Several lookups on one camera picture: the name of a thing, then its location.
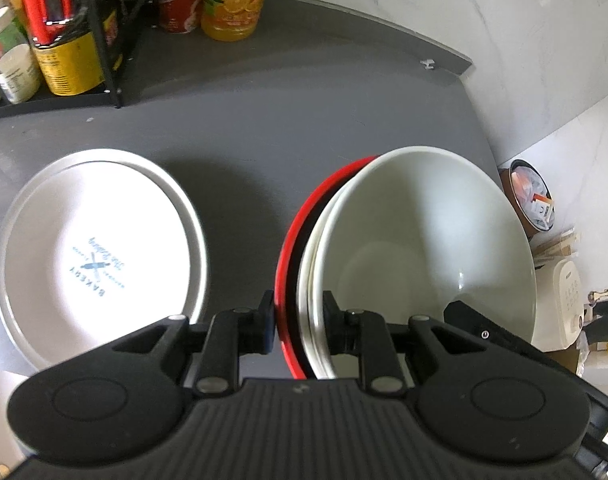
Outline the black kitchen shelf rack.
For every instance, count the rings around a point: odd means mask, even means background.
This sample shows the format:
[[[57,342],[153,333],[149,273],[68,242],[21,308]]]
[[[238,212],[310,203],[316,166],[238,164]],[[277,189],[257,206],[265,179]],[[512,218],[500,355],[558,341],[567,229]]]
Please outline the black kitchen shelf rack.
[[[0,118],[121,104],[147,0],[0,0]]]

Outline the small white clip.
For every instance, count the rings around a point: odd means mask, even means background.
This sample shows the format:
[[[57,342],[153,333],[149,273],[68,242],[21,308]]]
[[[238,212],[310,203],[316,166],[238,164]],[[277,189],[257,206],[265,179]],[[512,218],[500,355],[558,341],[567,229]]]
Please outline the small white clip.
[[[433,58],[427,58],[426,60],[421,60],[420,64],[426,70],[434,70],[434,68],[435,68],[435,61],[433,60]]]

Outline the dark soy sauce bottle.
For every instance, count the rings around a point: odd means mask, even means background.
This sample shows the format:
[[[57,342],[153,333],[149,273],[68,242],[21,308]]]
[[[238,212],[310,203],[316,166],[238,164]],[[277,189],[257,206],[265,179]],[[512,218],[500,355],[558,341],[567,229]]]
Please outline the dark soy sauce bottle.
[[[56,96],[79,96],[105,82],[91,9],[102,25],[107,65],[111,70],[121,66],[121,0],[23,0],[23,8],[32,50]]]

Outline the white cap small jar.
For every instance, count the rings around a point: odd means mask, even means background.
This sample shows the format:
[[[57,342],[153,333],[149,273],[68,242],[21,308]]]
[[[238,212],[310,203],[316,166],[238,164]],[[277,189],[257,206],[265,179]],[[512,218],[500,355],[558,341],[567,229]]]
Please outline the white cap small jar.
[[[8,102],[29,100],[40,84],[39,66],[28,44],[18,44],[0,57],[0,86]]]

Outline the white plate baker print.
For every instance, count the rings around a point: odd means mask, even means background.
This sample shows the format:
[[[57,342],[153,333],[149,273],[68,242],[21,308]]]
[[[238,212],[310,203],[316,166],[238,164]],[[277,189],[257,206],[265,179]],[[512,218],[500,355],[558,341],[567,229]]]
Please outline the white plate baker print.
[[[19,191],[0,227],[0,317],[33,370],[206,304],[209,261],[178,182],[140,155],[66,155]]]

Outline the large white bowl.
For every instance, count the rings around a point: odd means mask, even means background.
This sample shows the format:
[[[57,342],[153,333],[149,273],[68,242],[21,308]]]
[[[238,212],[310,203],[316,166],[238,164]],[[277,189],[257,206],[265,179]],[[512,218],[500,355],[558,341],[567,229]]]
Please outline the large white bowl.
[[[325,342],[322,294],[343,310],[442,320],[461,300],[532,340],[535,271],[528,240],[499,186],[478,166],[427,146],[390,151],[345,186],[313,266],[313,336],[328,378],[355,375]]]

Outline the white rice cooker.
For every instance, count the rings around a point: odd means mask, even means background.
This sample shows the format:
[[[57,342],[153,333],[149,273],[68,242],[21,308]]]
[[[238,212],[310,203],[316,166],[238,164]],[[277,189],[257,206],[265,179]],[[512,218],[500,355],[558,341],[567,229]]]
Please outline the white rice cooker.
[[[584,324],[582,283],[574,261],[552,258],[537,264],[532,345],[543,352],[566,350]]]

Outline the brown trash bin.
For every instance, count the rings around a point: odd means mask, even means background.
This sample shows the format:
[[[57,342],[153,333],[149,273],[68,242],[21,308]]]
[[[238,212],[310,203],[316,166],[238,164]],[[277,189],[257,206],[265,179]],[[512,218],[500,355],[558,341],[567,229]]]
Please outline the brown trash bin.
[[[554,199],[539,172],[523,159],[513,159],[499,171],[502,189],[516,212],[526,237],[549,232],[554,226]]]

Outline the red black bowl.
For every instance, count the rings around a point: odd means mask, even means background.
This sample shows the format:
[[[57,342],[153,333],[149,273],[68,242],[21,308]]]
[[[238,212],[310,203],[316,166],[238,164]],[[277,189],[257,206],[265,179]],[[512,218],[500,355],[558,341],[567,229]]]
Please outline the red black bowl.
[[[295,379],[315,377],[299,336],[295,299],[299,265],[308,237],[331,198],[349,179],[376,158],[377,155],[357,159],[326,177],[298,209],[283,240],[273,285],[276,326],[282,354]]]

